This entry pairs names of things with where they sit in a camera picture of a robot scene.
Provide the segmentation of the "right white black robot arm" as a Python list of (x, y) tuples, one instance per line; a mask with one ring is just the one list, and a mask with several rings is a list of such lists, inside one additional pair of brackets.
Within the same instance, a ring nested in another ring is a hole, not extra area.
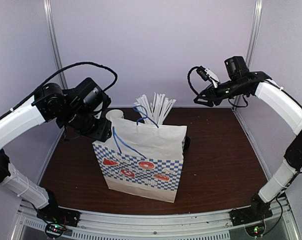
[(208, 85), (195, 93), (194, 103), (207, 107), (218, 106), (223, 100), (234, 97), (244, 99), (255, 96), (274, 110), (291, 128), (295, 139), (287, 148), (283, 162), (268, 182), (251, 198), (251, 205), (237, 213), (257, 221), (267, 215), (270, 203), (281, 195), (302, 169), (302, 106), (263, 71), (250, 71), (242, 56), (233, 56), (224, 61), (229, 81), (221, 83), (218, 77), (203, 66), (195, 66), (196, 72)]

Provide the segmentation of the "right aluminium corner post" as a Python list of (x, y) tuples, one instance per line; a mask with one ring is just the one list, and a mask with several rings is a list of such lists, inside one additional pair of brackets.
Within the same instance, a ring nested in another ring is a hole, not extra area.
[(248, 43), (248, 49), (246, 53), (246, 65), (248, 68), (251, 67), (254, 51), (256, 48), (259, 32), (260, 32), (260, 26), (261, 26), (261, 20), (262, 20), (262, 13), (263, 13), (263, 0), (256, 0), (255, 1), (255, 8), (254, 8), (254, 14), (253, 14), (253, 20), (251, 25), (251, 33)]

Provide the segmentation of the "left aluminium corner post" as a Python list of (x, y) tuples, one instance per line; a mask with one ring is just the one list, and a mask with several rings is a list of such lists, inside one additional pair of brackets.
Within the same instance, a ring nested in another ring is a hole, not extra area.
[(43, 0), (43, 6), (44, 6), (44, 14), (45, 14), (45, 18), (46, 18), (46, 22), (47, 22), (47, 26), (48, 26), (48, 31), (49, 31), (49, 35), (50, 35), (55, 65), (56, 65), (56, 68), (58, 70), (60, 70), (60, 69), (62, 69), (62, 63), (61, 63), (61, 58), (60, 58), (60, 54), (59, 54), (55, 28), (54, 28), (51, 1)]

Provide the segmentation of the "aluminium front frame rail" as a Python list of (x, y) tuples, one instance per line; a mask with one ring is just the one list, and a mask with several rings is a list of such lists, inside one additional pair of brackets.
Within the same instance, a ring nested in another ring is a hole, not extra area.
[(286, 197), (271, 204), (265, 220), (233, 225), (229, 210), (173, 215), (125, 215), (80, 211), (78, 225), (61, 240), (254, 240), (252, 230), (265, 228), (263, 240), (301, 239)]

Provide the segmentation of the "bundle of wrapped white straws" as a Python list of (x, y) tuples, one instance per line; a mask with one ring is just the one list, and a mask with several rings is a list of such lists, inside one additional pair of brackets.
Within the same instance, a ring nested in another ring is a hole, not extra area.
[(138, 123), (159, 126), (164, 123), (175, 103), (176, 99), (169, 99), (164, 93), (155, 92), (151, 100), (145, 94), (138, 97), (133, 110), (140, 114)]

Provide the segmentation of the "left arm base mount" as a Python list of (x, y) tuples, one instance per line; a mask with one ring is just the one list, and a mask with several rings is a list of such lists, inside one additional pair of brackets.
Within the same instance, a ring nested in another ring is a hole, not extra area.
[(35, 208), (37, 217), (48, 222), (57, 223), (66, 227), (77, 227), (81, 213), (62, 207), (47, 206), (42, 209)]

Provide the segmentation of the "stack of paper cups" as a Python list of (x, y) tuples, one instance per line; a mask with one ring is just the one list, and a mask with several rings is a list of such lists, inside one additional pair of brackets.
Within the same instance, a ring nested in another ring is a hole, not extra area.
[(124, 118), (124, 112), (120, 109), (112, 109), (109, 110), (106, 115), (105, 115), (107, 120), (112, 120), (113, 118), (115, 119), (123, 119)]

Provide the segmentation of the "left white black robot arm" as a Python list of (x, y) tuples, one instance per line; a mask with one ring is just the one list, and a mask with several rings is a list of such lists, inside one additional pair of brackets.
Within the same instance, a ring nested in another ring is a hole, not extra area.
[(110, 105), (111, 99), (91, 78), (72, 89), (61, 89), (48, 83), (16, 109), (0, 119), (0, 185), (29, 201), (52, 222), (63, 217), (54, 194), (39, 187), (21, 174), (10, 162), (4, 147), (26, 131), (55, 120), (61, 129), (69, 126), (81, 136), (106, 142), (112, 135), (111, 121), (97, 117)]

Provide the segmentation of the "aluminium corner post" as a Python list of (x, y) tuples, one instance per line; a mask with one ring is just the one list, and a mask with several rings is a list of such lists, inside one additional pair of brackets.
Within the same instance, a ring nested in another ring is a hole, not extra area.
[(60, 58), (60, 54), (59, 54), (55, 28), (54, 28), (51, 1), (43, 0), (43, 6), (44, 6), (44, 14), (45, 14), (45, 18), (46, 18), (46, 22), (47, 22), (47, 26), (48, 26), (48, 31), (49, 31), (49, 35), (50, 35), (55, 65), (56, 65), (56, 68), (58, 70), (60, 70), (60, 69), (62, 69), (62, 63), (61, 63), (61, 58)]
[(251, 25), (251, 33), (248, 43), (248, 49), (246, 53), (246, 65), (248, 68), (251, 67), (254, 51), (256, 48), (259, 32), (260, 32), (260, 26), (261, 26), (261, 20), (262, 20), (262, 13), (263, 13), (263, 0), (256, 0), (255, 1), (255, 8), (254, 8), (254, 14), (253, 14), (253, 20)]

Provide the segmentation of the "checkered paper takeout bag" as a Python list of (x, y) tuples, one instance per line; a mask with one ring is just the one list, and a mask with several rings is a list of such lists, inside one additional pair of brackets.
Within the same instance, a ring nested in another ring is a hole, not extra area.
[(111, 138), (93, 142), (93, 150), (110, 190), (173, 203), (181, 178), (187, 126), (151, 121), (146, 108), (133, 108), (136, 121), (111, 117)]

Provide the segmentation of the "stack of black lids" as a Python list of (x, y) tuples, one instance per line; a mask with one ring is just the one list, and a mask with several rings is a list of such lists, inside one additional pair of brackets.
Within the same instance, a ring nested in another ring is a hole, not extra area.
[(191, 143), (191, 139), (188, 136), (185, 136), (184, 139), (184, 145), (183, 145), (183, 151), (186, 151), (189, 149)]

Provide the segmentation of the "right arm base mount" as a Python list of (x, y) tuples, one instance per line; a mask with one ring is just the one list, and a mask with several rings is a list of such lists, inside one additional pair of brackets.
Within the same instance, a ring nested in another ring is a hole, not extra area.
[(262, 221), (265, 218), (273, 216), (271, 210), (265, 213), (253, 213), (251, 207), (234, 208), (229, 212), (233, 226), (250, 224), (257, 221)]

